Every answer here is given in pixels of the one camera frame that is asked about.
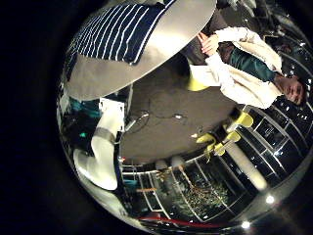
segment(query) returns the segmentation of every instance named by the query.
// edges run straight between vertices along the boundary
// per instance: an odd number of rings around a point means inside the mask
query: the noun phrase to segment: ceiling light
[[[273,204],[275,201],[274,197],[272,195],[267,196],[266,203],[267,204]]]
[[[250,223],[249,223],[249,221],[244,221],[244,222],[242,223],[242,228],[244,228],[244,229],[249,229],[249,228],[250,228]]]

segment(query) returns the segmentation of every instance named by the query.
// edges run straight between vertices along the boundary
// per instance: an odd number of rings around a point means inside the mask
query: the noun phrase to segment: dark background
[[[0,6],[1,234],[145,234],[109,215],[85,193],[58,139],[55,96],[64,52],[81,22],[103,3],[12,1]],[[284,4],[313,41],[312,2]],[[302,198],[293,195],[285,211],[290,220],[282,228],[277,224],[275,234],[312,234],[313,195],[305,187],[303,182]]]

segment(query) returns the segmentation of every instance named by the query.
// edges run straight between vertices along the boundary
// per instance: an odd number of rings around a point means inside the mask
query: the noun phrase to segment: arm
[[[218,36],[218,42],[234,41],[234,42],[251,42],[264,43],[260,36],[248,29],[247,27],[226,27],[216,30],[215,34]]]
[[[200,33],[198,39],[201,42],[202,52],[209,56],[205,59],[205,62],[212,73],[214,81],[221,87],[233,85],[234,80],[227,66],[222,62],[221,57],[216,52],[218,48],[217,35],[213,34],[207,37],[204,33]]]

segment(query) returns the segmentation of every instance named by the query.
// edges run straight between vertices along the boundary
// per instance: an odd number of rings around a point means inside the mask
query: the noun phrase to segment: light
[[[269,195],[266,197],[266,201],[267,204],[273,204],[275,202],[275,199],[272,195]]]
[[[250,223],[249,223],[249,221],[244,221],[244,222],[242,223],[242,228],[243,228],[243,229],[249,229],[249,228],[250,228]]]
[[[183,117],[182,115],[175,115],[175,118],[177,118],[177,119],[180,119],[182,117]]]

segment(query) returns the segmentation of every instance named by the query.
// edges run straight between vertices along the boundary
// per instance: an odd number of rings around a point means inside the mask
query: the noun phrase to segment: white jacket
[[[280,56],[257,33],[246,27],[226,27],[215,31],[219,42],[231,41],[239,49],[263,61],[271,71],[281,72]],[[221,92],[239,104],[267,109],[282,95],[272,82],[237,70],[222,62],[218,53],[205,59],[207,66],[190,65],[193,79],[204,86],[221,86]]]

